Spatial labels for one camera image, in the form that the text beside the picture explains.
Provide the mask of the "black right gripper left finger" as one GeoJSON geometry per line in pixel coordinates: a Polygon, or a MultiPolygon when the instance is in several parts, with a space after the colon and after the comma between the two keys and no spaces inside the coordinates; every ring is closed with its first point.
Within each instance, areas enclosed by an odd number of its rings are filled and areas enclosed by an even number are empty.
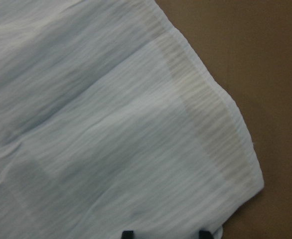
{"type": "Polygon", "coordinates": [[[123,231],[121,235],[121,239],[134,239],[135,234],[134,231],[123,231]]]}

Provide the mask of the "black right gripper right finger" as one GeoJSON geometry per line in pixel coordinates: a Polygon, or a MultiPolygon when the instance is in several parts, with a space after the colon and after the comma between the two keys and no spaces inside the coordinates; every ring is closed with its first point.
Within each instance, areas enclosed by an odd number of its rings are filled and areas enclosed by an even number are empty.
{"type": "Polygon", "coordinates": [[[198,233],[199,239],[212,239],[212,233],[210,231],[200,230],[198,233]]]}

